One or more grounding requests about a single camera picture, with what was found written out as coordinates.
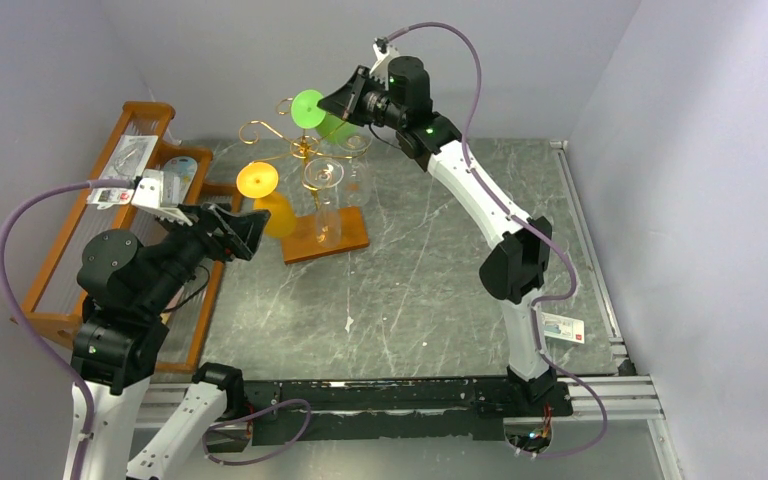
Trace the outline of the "green plastic wine glass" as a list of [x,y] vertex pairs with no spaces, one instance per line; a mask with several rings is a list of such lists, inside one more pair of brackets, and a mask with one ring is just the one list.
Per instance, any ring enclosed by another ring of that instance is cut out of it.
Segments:
[[327,113],[318,106],[324,95],[314,89],[303,90],[291,101],[290,115],[302,129],[313,129],[321,140],[350,151],[367,146],[367,139],[356,127],[341,118]]

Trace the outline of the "clear wine glass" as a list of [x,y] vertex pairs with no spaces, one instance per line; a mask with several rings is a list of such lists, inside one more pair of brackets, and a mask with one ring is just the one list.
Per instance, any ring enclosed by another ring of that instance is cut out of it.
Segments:
[[371,197],[371,176],[365,163],[370,144],[370,137],[360,133],[349,135],[340,144],[347,156],[343,163],[344,177],[341,185],[348,206],[363,207]]

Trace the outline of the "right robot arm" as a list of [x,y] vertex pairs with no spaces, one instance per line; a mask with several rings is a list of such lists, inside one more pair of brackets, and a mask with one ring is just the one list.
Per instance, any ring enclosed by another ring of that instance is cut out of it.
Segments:
[[510,200],[454,123],[434,109],[430,77],[420,59],[390,61],[385,79],[360,66],[317,105],[352,125],[392,129],[402,152],[439,181],[477,225],[490,248],[479,277],[499,301],[507,332],[509,399],[519,413],[536,413],[557,384],[534,303],[548,267],[551,223],[531,218]]

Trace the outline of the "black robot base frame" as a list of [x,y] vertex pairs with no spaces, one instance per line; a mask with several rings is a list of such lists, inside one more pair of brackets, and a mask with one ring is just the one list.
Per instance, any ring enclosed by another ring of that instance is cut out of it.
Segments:
[[563,422],[662,420],[653,382],[643,376],[596,376],[582,387],[560,378],[539,400],[526,400],[505,376],[376,380],[250,380],[248,412],[302,399],[312,407],[283,407],[254,420],[254,445],[303,441],[469,437],[500,441],[546,431]]

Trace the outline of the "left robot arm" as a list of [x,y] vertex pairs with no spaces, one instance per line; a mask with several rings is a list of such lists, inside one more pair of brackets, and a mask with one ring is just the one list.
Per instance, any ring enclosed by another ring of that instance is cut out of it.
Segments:
[[181,205],[183,221],[160,219],[166,234],[145,245],[127,228],[104,231],[82,252],[83,324],[70,366],[79,380],[68,479],[164,479],[217,420],[248,411],[241,370],[208,363],[196,370],[182,405],[148,449],[130,455],[141,404],[168,335],[164,314],[206,261],[250,260],[270,218],[227,204]]

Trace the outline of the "clear champagne flute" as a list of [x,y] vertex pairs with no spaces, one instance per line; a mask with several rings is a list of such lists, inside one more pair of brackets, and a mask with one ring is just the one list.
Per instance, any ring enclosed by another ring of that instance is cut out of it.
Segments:
[[315,197],[314,236],[324,248],[336,247],[342,236],[339,185],[343,166],[332,158],[316,158],[304,170],[304,185]]

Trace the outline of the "orange plastic wine glass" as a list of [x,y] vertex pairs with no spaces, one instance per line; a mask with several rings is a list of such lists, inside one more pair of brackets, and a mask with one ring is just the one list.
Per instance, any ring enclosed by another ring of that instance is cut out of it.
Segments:
[[270,213],[264,233],[278,239],[291,235],[297,226],[292,205],[277,191],[279,182],[276,168],[262,161],[245,166],[236,177],[237,190],[243,197],[253,200],[253,208]]

